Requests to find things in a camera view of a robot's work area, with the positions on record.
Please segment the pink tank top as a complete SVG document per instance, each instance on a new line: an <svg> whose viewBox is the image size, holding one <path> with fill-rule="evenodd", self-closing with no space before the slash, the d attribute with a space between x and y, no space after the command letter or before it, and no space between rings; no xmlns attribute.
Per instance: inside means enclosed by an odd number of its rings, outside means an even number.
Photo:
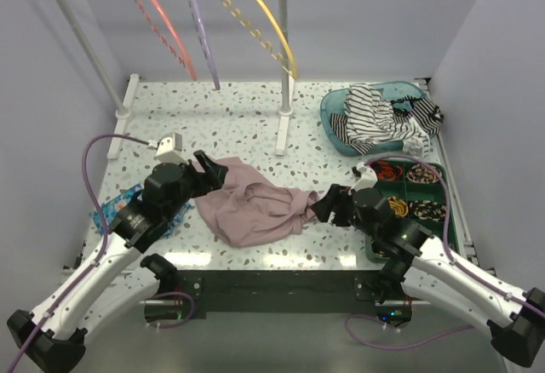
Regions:
<svg viewBox="0 0 545 373"><path fill-rule="evenodd" d="M224 185L196 198L195 205L210 231L229 246L271 244L302 233L315 218L317 192L275 186L240 158L215 162L227 168Z"/></svg>

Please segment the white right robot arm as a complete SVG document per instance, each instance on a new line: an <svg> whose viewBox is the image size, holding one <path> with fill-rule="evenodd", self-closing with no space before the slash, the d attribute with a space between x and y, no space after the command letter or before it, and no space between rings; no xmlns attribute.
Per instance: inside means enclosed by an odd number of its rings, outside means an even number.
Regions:
<svg viewBox="0 0 545 373"><path fill-rule="evenodd" d="M505 359L533 365L544 342L543 290L524 290L474 265L429 229L396 215L375 188L334 184L311 209L319 221L353 227L386 251L377 287L384 296L405 293L441 307L481 330Z"/></svg>

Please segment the pink plastic hanger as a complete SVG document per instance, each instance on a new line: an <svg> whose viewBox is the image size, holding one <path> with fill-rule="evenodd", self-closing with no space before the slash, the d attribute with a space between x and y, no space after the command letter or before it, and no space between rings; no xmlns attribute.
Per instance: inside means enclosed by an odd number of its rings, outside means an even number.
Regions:
<svg viewBox="0 0 545 373"><path fill-rule="evenodd" d="M192 58L163 5L158 0L134 0L134 2L159 41L191 80L196 81L198 75L192 63Z"/></svg>

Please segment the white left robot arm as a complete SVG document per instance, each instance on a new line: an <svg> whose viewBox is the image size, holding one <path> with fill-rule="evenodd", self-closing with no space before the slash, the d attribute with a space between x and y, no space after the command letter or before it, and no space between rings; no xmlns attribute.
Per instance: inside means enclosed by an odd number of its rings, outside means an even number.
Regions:
<svg viewBox="0 0 545 373"><path fill-rule="evenodd" d="M219 190L227 167L202 151L195 164L160 163L140 190L118 211L94 255L48 299L31 311L17 310L8 319L19 350L45 372L68 372L84 354L83 314L130 263L168 230L191 198Z"/></svg>

